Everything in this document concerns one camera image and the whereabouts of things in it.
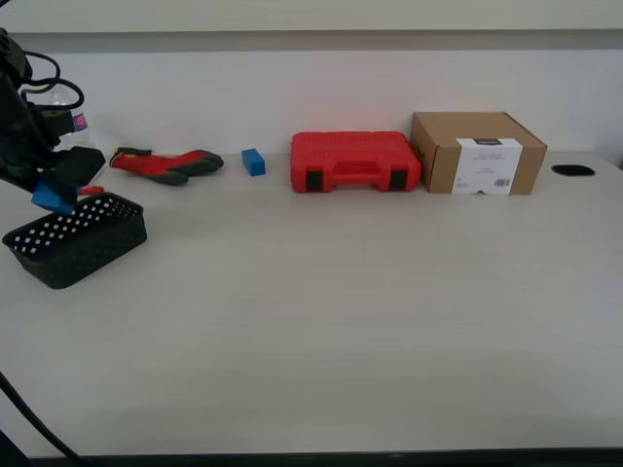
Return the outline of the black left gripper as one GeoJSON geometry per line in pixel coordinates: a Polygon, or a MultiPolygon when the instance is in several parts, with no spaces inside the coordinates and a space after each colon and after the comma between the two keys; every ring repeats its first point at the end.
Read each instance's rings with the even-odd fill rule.
{"type": "Polygon", "coordinates": [[[57,151],[56,124],[62,111],[41,110],[26,104],[15,91],[1,92],[1,179],[25,191],[33,191],[40,171],[52,169],[48,187],[63,202],[75,203],[105,165],[103,154],[94,148],[74,146],[57,151]]]}

